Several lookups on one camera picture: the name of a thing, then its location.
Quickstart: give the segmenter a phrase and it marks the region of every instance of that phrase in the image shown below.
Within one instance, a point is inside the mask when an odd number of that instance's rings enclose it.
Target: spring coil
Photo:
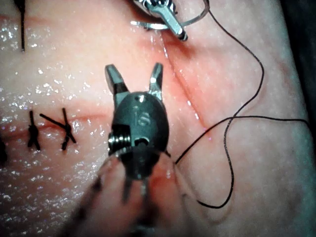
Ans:
[[[109,133],[109,154],[112,154],[124,147],[131,146],[131,138],[128,131],[124,130],[113,130]]]

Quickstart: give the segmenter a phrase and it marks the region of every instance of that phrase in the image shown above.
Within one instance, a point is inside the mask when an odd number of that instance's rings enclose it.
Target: pale skin surface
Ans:
[[[164,64],[168,151],[174,161],[206,128],[231,116],[255,93],[261,76],[258,63],[209,15],[188,27],[189,41],[181,43],[168,32],[130,26],[140,17],[124,3],[27,1],[26,53],[21,54],[19,12],[13,1],[1,1],[1,137],[9,162],[0,171],[0,223],[6,234],[53,235],[95,178],[107,156],[113,114],[105,65],[116,65],[130,91],[142,91],[148,89],[155,62]],[[279,3],[210,4],[219,22],[266,69],[262,91],[240,115],[306,119]],[[202,10],[200,1],[177,6],[179,17],[186,19]],[[39,117],[43,113],[62,122],[62,107],[77,139],[77,144],[69,142],[66,152],[60,150],[64,131]],[[40,130],[40,153],[27,148],[29,110]],[[225,200],[231,183],[225,125],[205,136],[178,165],[197,198],[211,205]],[[234,192],[224,208],[202,209],[211,233],[313,236],[315,168],[306,126],[235,120],[227,142]]]

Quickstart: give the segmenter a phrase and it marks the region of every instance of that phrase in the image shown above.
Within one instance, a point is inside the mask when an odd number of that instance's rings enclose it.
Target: black suture thread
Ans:
[[[36,146],[36,149],[40,151],[40,144],[38,142],[39,130],[34,124],[34,116],[33,116],[32,110],[30,111],[30,121],[31,121],[31,125],[29,125],[30,139],[28,142],[28,147],[31,147],[34,144]]]
[[[4,165],[8,160],[8,156],[5,152],[5,143],[1,140],[0,137],[0,165]]]
[[[261,67],[261,71],[262,71],[262,74],[261,74],[261,79],[260,79],[260,83],[259,83],[259,87],[256,91],[256,93],[246,102],[244,103],[238,110],[237,112],[234,113],[234,115],[232,117],[228,117],[228,118],[225,118],[221,121],[219,121],[218,123],[216,123],[215,125],[211,126],[209,129],[207,129],[200,137],[198,137],[181,155],[180,157],[176,160],[175,164],[177,164],[182,158],[183,156],[195,145],[196,142],[198,142],[206,133],[208,133],[211,129],[213,129],[214,127],[218,126],[219,124],[229,120],[227,126],[226,126],[226,129],[225,129],[225,132],[224,132],[224,148],[225,148],[225,153],[226,153],[226,156],[227,156],[227,160],[228,160],[228,163],[229,163],[229,167],[230,167],[230,171],[231,171],[231,177],[232,177],[232,181],[231,181],[231,188],[230,188],[230,191],[229,191],[229,194],[228,194],[228,197],[226,198],[226,200],[223,202],[223,204],[221,204],[220,206],[213,206],[213,205],[208,205],[204,202],[201,202],[199,200],[197,200],[197,202],[202,205],[202,206],[205,206],[205,207],[208,207],[208,208],[213,208],[213,209],[220,209],[222,207],[224,207],[229,199],[231,198],[232,196],[232,193],[233,193],[233,187],[234,187],[234,171],[233,171],[233,166],[232,166],[232,162],[231,162],[231,158],[230,158],[230,155],[229,155],[229,152],[228,152],[228,148],[227,148],[227,132],[228,132],[228,129],[232,123],[232,121],[234,119],[245,119],[245,118],[259,118],[259,119],[269,119],[269,120],[275,120],[275,121],[299,121],[299,122],[303,122],[307,125],[307,127],[310,129],[310,126],[309,126],[309,123],[305,120],[305,119],[300,119],[300,118],[289,118],[289,119],[286,119],[286,118],[272,118],[272,117],[267,117],[267,116],[237,116],[239,114],[239,112],[244,108],[246,107],[251,101],[253,101],[257,95],[259,94],[260,90],[261,90],[261,87],[262,87],[262,84],[263,84],[263,79],[264,79],[264,74],[265,74],[265,70],[264,70],[264,67],[261,63],[261,61],[259,60],[259,58],[247,47],[245,46],[243,43],[241,43],[236,37],[234,37],[231,33],[229,33],[218,21],[217,19],[214,17],[214,15],[212,14],[212,12],[209,10],[208,11],[209,14],[211,15],[211,17],[213,18],[213,20],[216,22],[216,24],[228,35],[230,36],[233,40],[235,40],[240,46],[242,46],[248,53],[251,54],[251,56],[253,56],[255,58],[255,60],[259,63],[260,67]]]
[[[101,185],[101,177],[98,177],[97,180],[92,185],[92,190],[95,192],[101,191],[102,185]]]
[[[18,7],[21,13],[21,44],[22,44],[22,52],[24,52],[25,51],[25,40],[24,40],[25,0],[14,0],[14,3]]]
[[[41,116],[42,118],[50,121],[51,123],[53,123],[53,124],[55,124],[55,125],[57,125],[57,126],[59,126],[59,127],[61,127],[62,129],[65,130],[66,136],[65,136],[64,142],[61,144],[62,145],[61,149],[64,151],[67,148],[67,144],[69,142],[69,139],[71,139],[73,143],[77,143],[77,142],[76,142],[74,136],[71,133],[71,126],[70,126],[70,124],[68,123],[68,120],[67,120],[66,109],[63,108],[62,110],[63,110],[65,124],[57,122],[57,121],[53,120],[52,118],[50,118],[50,117],[48,117],[46,115],[43,115],[43,114],[39,114],[39,116]]]

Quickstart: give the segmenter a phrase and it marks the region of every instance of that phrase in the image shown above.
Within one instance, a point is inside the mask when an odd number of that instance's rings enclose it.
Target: dark background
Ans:
[[[316,0],[281,0],[281,5],[315,141]]]

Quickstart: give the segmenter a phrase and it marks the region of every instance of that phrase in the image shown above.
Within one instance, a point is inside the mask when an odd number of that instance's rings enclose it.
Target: metal instrument jaw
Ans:
[[[172,0],[134,0],[134,3],[148,15],[162,19],[178,39],[182,41],[188,39],[184,27],[175,16],[176,6]]]
[[[142,180],[144,200],[148,195],[148,177],[166,152],[169,124],[162,102],[163,66],[156,63],[150,77],[149,91],[129,92],[114,65],[105,67],[108,87],[114,98],[112,131],[108,138],[109,155],[115,153],[125,167],[123,202],[129,197],[133,180]]]

